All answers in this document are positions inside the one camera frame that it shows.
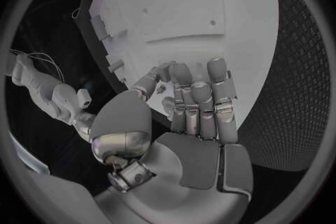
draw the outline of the cable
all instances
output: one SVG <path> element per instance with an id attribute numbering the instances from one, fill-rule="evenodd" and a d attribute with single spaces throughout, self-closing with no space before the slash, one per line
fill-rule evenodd
<path id="1" fill-rule="evenodd" d="M 52 64 L 57 71 L 58 78 L 61 80 L 62 83 L 65 83 L 65 79 L 64 79 L 64 75 L 63 75 L 62 70 L 58 67 L 58 65 L 53 60 L 53 58 L 50 55 L 48 55 L 47 53 L 42 53 L 42 52 L 25 53 L 25 52 L 22 52 L 22 51 L 17 50 L 17 49 L 11 49 L 11 52 L 15 53 L 15 54 L 24 54 L 24 55 L 27 55 L 31 59 L 41 60 L 43 62 L 47 62 L 47 63 Z M 41 55 L 41 56 L 47 57 L 47 59 L 42 58 L 42 57 L 38 57 L 38 56 L 35 56 L 35 55 Z"/>

